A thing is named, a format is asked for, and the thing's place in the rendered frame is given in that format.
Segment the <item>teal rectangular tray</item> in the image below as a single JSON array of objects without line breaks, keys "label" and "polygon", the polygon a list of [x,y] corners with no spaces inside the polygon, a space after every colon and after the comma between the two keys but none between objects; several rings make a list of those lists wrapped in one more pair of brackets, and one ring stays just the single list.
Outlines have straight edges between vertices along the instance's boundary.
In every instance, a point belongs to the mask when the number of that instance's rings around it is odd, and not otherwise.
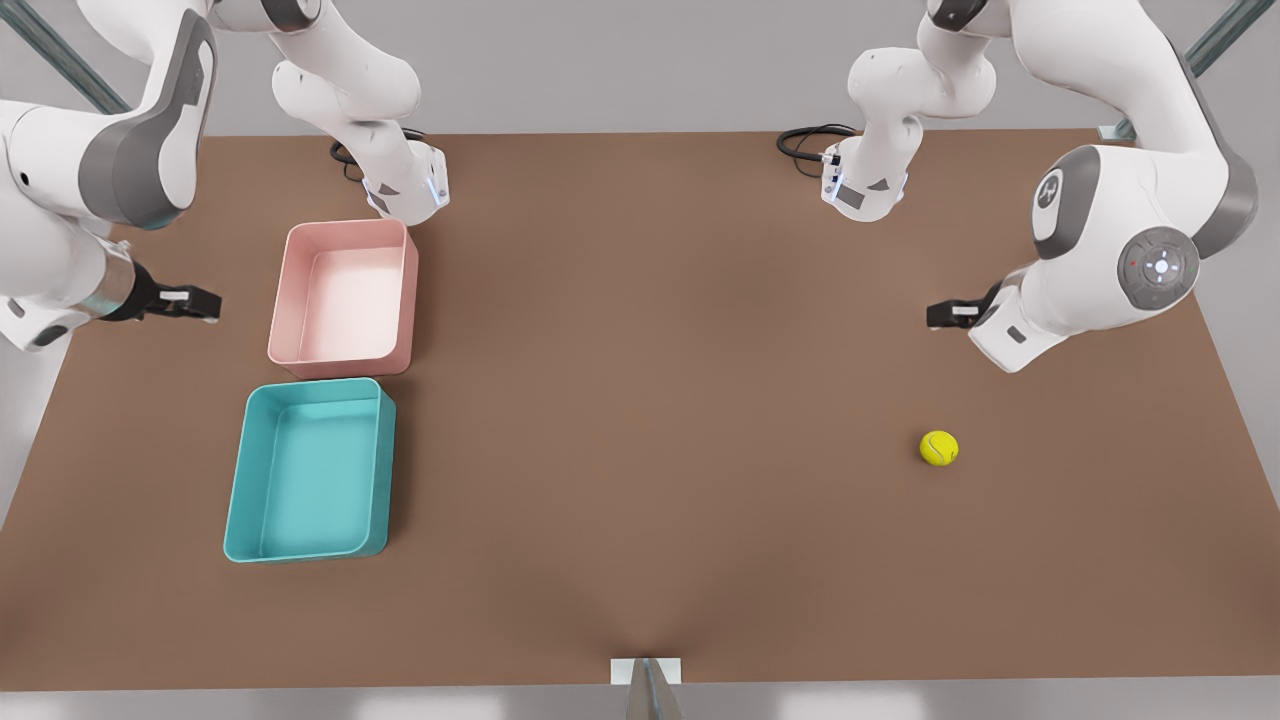
[{"label": "teal rectangular tray", "polygon": [[232,562],[364,559],[388,542],[397,407],[372,378],[250,393],[223,553]]}]

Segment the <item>pink rectangular tray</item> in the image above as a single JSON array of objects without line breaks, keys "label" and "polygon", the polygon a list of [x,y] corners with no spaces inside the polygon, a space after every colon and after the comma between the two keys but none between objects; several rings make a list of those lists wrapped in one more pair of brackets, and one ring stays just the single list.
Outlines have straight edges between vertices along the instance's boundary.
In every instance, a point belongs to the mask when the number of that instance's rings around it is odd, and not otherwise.
[{"label": "pink rectangular tray", "polygon": [[310,222],[285,238],[268,356],[302,380],[410,368],[419,251],[397,219]]}]

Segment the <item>silver frame post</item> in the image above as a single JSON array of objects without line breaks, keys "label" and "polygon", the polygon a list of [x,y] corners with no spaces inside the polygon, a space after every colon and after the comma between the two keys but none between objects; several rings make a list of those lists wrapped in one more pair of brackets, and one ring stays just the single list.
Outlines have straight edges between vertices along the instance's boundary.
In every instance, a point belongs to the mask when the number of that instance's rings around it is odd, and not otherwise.
[{"label": "silver frame post", "polygon": [[672,689],[681,683],[681,659],[611,660],[611,684],[628,688],[625,720],[685,720]]},{"label": "silver frame post", "polygon": [[[1138,4],[1140,0],[1100,0],[1102,3],[1129,3]],[[1212,67],[1226,51],[1239,41],[1245,32],[1276,5],[1277,0],[1231,0],[1230,6],[1190,45],[1190,49],[1179,51],[1181,68],[1187,74],[1187,82],[1196,92],[1201,91],[1199,77]],[[1228,141],[1220,131],[1212,115],[1210,105],[1203,95],[1197,95],[1197,102],[1206,123],[1213,131],[1213,138],[1225,152]],[[1140,135],[1128,117],[1112,126],[1097,128],[1103,142],[1134,142]]]},{"label": "silver frame post", "polygon": [[82,97],[105,115],[131,106],[123,97],[27,3],[0,0],[0,20],[31,46]]}]

